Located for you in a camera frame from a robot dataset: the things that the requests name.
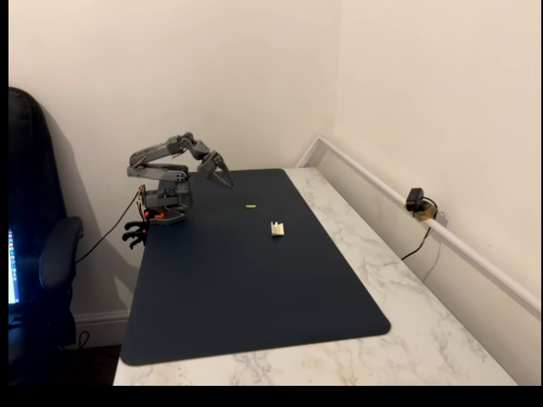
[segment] chair backrest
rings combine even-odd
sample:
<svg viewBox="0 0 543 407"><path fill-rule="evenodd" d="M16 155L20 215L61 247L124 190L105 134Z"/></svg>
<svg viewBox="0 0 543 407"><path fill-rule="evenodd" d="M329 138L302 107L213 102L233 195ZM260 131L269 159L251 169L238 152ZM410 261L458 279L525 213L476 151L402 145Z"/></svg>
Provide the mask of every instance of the chair backrest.
<svg viewBox="0 0 543 407"><path fill-rule="evenodd" d="M37 101L9 88L8 222L17 251L38 256L54 225L66 217L53 144Z"/></svg>

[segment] white baseboard trim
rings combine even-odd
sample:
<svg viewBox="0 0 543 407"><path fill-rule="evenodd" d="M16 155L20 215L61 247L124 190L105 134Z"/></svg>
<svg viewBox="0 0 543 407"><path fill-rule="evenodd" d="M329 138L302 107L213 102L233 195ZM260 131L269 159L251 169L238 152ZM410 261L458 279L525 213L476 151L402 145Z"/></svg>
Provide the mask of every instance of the white baseboard trim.
<svg viewBox="0 0 543 407"><path fill-rule="evenodd" d="M85 348L96 348L97 346L119 345L125 335L126 324L128 323L129 310L102 312L96 314L75 315L76 320L76 344L68 349L77 348L79 335L87 331L90 337Z"/></svg>

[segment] small white block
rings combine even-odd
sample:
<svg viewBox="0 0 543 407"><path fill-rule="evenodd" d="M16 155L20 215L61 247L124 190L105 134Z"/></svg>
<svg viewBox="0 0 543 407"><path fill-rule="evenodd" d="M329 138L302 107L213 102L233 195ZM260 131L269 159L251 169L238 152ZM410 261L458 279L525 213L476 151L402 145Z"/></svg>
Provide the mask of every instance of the small white block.
<svg viewBox="0 0 543 407"><path fill-rule="evenodd" d="M283 223L272 222L271 223L271 235L272 236L284 236L285 226Z"/></svg>

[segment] white wall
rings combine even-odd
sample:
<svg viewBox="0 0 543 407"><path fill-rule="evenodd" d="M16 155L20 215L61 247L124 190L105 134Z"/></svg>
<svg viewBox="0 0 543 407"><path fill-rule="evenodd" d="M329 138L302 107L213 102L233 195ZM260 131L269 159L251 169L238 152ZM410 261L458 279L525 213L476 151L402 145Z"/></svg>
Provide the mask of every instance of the white wall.
<svg viewBox="0 0 543 407"><path fill-rule="evenodd" d="M540 1L344 0L335 127L323 134L540 296ZM327 155L324 175L398 254L424 229ZM541 323L429 239L406 263L522 384Z"/></svg>
<svg viewBox="0 0 543 407"><path fill-rule="evenodd" d="M232 169L293 166L333 123L339 9L335 0L9 2L9 85L46 110L68 211L85 224L79 254L135 193L126 166L140 148L192 131ZM143 248L131 252L122 233L78 265L75 314L130 306Z"/></svg>

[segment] wooden floor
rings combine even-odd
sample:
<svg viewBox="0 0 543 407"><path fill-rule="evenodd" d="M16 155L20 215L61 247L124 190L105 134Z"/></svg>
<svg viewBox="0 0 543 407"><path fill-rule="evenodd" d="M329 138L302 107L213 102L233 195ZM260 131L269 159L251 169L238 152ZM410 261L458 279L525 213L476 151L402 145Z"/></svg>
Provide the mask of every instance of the wooden floor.
<svg viewBox="0 0 543 407"><path fill-rule="evenodd" d="M54 386L111 386L120 345L65 350L57 355Z"/></svg>

